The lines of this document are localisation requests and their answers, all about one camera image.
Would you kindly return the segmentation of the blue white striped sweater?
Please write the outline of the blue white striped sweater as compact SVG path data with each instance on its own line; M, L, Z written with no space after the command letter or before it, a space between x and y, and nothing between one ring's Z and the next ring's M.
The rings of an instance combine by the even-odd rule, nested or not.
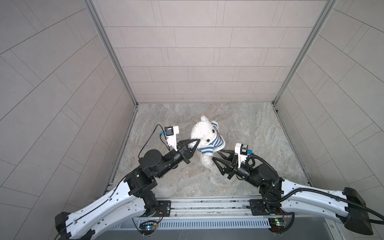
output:
M225 140L221 137L219 133L218 123L216 121L211 121L211 125L213 126L215 138L210 139L208 141L209 143L208 145L205 145L203 147L198 147L199 152L201 152L202 154L213 154L215 152L222 150L226 145Z

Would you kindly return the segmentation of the white teddy bear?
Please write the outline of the white teddy bear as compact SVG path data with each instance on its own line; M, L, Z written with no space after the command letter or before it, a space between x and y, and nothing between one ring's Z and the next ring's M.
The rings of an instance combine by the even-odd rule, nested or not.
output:
M209 144L208 141L210 139L214 139L214 138L215 138L215 134L213 131L213 126L211 125L211 121L206 116L202 115L200 121L197 122L192 128L191 139L200 139L201 141L200 141L198 147L203 147L203 146ZM201 152L199 152L199 157L200 157L201 163L205 168L208 168L208 169L212 168L213 155L214 155L214 153L213 154L202 154Z

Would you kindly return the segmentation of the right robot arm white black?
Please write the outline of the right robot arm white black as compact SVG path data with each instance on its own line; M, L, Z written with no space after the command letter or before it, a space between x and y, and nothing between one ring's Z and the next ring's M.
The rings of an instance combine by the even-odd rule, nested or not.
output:
M373 235L366 202L353 188L317 189L281 178L263 158L223 150L213 162L222 175L233 176L259 189L266 212L305 213L334 220L352 232Z

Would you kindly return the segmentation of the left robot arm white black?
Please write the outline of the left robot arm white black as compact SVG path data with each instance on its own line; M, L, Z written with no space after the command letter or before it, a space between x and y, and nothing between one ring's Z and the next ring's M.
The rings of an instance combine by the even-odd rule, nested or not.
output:
M105 195L74 213L62 212L55 217L58 240L95 240L109 229L132 218L151 216L158 208L152 189L157 178L190 163L199 139L182 140L166 155L152 149L139 159L139 166L127 174Z

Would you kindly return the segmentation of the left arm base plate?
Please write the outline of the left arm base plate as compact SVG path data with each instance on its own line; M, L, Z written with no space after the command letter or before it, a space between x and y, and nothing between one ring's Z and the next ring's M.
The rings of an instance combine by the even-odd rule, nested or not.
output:
M172 201L162 200L158 201L158 206L153 213L149 214L145 212L140 216L140 218L159 218L159 217L169 217L171 212Z

